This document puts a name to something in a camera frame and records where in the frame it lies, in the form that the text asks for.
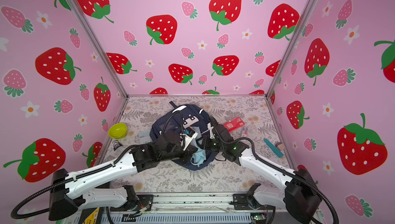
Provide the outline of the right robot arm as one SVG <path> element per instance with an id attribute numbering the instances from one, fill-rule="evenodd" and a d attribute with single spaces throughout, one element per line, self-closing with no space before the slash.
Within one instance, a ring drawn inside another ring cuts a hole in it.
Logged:
<path id="1" fill-rule="evenodd" d="M 249 168 L 277 186 L 284 196 L 280 199 L 288 213 L 298 222 L 319 223 L 314 218 L 320 204 L 324 202 L 330 210 L 333 223 L 339 223 L 339 216 L 328 197 L 318 189 L 306 170 L 295 171 L 280 166 L 258 155 L 253 140 L 247 137 L 233 139 L 224 125 L 211 116 L 210 138 L 204 138 L 204 149 L 221 153 L 222 156 L 239 166 Z"/>

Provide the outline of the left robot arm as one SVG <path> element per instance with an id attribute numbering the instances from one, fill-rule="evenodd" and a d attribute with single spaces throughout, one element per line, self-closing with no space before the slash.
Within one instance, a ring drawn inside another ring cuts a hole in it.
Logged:
<path id="1" fill-rule="evenodd" d="M 73 173 L 60 170 L 60 179 L 20 202 L 12 210 L 11 218 L 25 219 L 48 213 L 50 221 L 65 219 L 88 202 L 84 195 L 95 187 L 119 177 L 155 168 L 162 161 L 190 157 L 196 152 L 196 148 L 190 145 L 196 137 L 197 133 L 184 125 L 180 125 L 180 130 L 167 130 L 164 127 L 156 141 L 130 145 L 118 158 L 107 163 Z M 46 192 L 50 193 L 49 208 L 27 214 L 18 213 L 24 205 Z"/>

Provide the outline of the navy blue student backpack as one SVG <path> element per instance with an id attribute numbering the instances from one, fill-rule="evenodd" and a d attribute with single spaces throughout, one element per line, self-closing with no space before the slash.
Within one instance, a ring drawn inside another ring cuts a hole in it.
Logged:
<path id="1" fill-rule="evenodd" d="M 150 131 L 151 140 L 157 140 L 164 128 L 166 128 L 166 131 L 181 132 L 181 125 L 183 125 L 184 128 L 193 128 L 197 133 L 197 137 L 195 140 L 191 141 L 191 145 L 193 147 L 201 145 L 203 136 L 205 136 L 207 132 L 207 124 L 210 123 L 209 114 L 194 104 L 184 104 L 181 106 L 176 106 L 173 102 L 170 104 L 174 109 L 152 125 Z M 173 160 L 173 162 L 186 169 L 196 171 L 207 167 L 214 161 L 217 154 L 216 152 L 206 150 L 206 160 L 200 167 L 192 165 L 190 160 L 185 165 L 181 165 L 180 159 Z"/>

